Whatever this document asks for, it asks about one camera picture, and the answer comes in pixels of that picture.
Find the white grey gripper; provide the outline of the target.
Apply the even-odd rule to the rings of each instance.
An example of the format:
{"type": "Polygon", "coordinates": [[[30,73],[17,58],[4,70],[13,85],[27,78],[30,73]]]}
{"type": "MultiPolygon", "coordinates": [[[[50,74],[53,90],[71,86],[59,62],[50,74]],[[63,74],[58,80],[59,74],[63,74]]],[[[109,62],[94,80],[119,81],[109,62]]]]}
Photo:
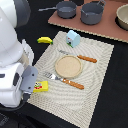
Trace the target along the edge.
{"type": "Polygon", "coordinates": [[[33,66],[28,66],[22,74],[23,80],[20,86],[20,90],[23,92],[24,102],[30,98],[31,93],[34,90],[37,75],[38,70],[33,66]]]}

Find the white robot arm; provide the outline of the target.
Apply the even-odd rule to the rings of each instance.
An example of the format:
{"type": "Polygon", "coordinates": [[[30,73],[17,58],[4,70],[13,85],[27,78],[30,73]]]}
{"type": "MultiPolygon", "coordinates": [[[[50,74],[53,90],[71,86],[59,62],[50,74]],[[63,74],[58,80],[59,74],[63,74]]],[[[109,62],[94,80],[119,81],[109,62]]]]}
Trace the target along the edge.
{"type": "Polygon", "coordinates": [[[15,29],[30,18],[27,0],[0,0],[0,110],[21,108],[33,92],[38,71],[32,66],[34,53],[15,29]]]}

